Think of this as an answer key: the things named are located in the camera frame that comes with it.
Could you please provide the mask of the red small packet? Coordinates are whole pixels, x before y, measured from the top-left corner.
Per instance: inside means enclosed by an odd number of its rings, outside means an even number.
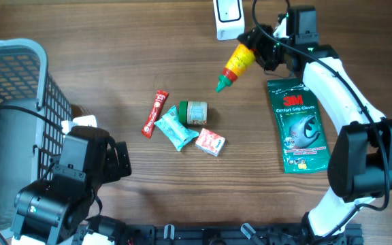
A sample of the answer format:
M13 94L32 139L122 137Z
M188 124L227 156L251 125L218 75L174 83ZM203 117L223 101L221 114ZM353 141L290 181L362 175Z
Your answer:
M149 113L146 123L143 126L142 134L147 137L152 137L152 132L154 131L154 123L158 120L159 115L161 114L161 110L167 100L169 93L167 91L158 90L155 98L152 109Z

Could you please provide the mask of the chilli sauce bottle green cap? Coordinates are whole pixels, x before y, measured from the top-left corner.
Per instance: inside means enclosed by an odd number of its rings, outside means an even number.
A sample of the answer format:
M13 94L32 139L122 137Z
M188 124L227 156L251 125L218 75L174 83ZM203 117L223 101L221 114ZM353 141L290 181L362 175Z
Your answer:
M244 44L239 44L218 77L216 92L230 87L254 62L254 52Z

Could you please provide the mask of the pale green small packet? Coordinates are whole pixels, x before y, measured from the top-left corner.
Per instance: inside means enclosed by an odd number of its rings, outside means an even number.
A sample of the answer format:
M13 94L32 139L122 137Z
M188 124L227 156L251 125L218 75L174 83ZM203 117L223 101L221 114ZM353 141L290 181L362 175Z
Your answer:
M173 105L158 121L154 123L180 152L184 146L199 136L197 131L187 129L178 120L178 110Z

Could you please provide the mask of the green 3M gloves packet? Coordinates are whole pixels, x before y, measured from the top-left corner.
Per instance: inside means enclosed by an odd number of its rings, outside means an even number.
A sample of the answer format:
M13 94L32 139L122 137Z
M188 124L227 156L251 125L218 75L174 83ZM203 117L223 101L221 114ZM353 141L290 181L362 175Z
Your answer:
M325 171L330 151L314 93L297 78L269 80L267 90L278 125L284 172Z

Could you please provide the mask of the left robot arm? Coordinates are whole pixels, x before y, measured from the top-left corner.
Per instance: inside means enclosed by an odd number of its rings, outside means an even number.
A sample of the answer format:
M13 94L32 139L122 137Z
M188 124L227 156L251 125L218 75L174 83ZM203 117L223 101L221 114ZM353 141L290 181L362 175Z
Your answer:
M47 172L51 178L42 176L15 198L15 240L59 244L70 238L87 218L100 187L130 176L132 169L125 142L116 142L104 129L75 126Z

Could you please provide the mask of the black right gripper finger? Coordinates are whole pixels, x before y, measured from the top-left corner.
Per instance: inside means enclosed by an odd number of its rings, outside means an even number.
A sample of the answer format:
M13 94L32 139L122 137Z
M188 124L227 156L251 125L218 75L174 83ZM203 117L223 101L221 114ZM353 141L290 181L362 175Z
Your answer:
M237 37L237 40L245 46L254 46L254 44L255 44L255 31L252 30L252 31L240 34Z
M266 58L261 55L256 49L252 50L255 56L255 62L261 67L266 68Z

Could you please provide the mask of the small jar green lid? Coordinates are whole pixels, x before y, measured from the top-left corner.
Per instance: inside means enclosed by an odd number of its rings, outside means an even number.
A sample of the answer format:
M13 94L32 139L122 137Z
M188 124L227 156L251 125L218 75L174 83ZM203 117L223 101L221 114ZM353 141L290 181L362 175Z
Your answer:
M208 122L208 103L205 101L181 101L178 120L183 125L206 125Z

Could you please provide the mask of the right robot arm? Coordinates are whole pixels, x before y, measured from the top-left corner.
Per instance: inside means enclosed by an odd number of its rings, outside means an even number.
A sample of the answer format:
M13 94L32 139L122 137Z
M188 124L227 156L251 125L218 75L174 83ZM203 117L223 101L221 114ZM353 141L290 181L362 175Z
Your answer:
M238 36L266 70L285 64L309 88L329 115L338 138L327 177L329 189L319 204L304 214L302 244L334 243L346 235L346 225L362 209L392 191L392 119L377 110L345 72L338 53L319 42L316 10L288 7L277 27L256 24Z

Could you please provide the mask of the red white small carton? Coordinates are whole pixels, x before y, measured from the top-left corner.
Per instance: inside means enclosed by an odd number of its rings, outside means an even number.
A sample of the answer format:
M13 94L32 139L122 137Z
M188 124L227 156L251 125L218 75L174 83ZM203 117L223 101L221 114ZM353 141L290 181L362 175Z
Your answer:
M198 149L217 157L222 150L226 139L208 129L203 128L195 145Z

